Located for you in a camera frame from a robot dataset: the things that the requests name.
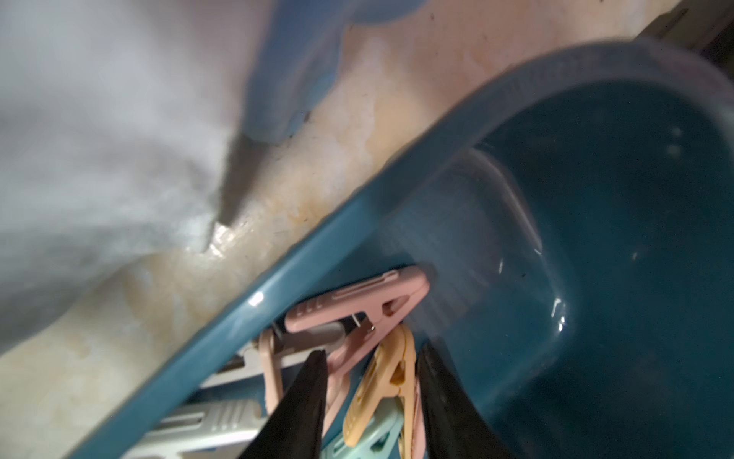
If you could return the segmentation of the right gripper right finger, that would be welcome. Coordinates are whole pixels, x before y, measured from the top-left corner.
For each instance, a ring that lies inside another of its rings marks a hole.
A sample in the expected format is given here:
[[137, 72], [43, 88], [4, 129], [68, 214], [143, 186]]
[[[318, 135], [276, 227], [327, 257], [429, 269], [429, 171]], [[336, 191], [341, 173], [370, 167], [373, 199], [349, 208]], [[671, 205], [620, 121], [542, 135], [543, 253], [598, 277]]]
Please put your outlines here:
[[431, 343], [417, 359], [426, 452], [430, 458], [510, 458]]

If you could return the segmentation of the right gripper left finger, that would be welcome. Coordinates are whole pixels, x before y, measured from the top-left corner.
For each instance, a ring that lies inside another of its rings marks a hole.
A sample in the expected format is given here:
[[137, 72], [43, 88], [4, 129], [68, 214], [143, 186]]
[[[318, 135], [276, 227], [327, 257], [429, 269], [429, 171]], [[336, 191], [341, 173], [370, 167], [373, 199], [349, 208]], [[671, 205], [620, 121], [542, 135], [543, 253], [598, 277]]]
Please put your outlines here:
[[318, 458], [327, 387], [326, 353], [314, 351], [264, 428], [239, 458]]

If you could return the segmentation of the white printed t-shirt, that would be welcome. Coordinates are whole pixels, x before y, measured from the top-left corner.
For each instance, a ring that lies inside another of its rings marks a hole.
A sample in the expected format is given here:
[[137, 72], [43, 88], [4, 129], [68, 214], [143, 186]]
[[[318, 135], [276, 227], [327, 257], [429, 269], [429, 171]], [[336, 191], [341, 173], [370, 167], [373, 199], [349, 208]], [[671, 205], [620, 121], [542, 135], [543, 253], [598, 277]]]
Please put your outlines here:
[[1, 348], [208, 246], [269, 1], [1, 5]]

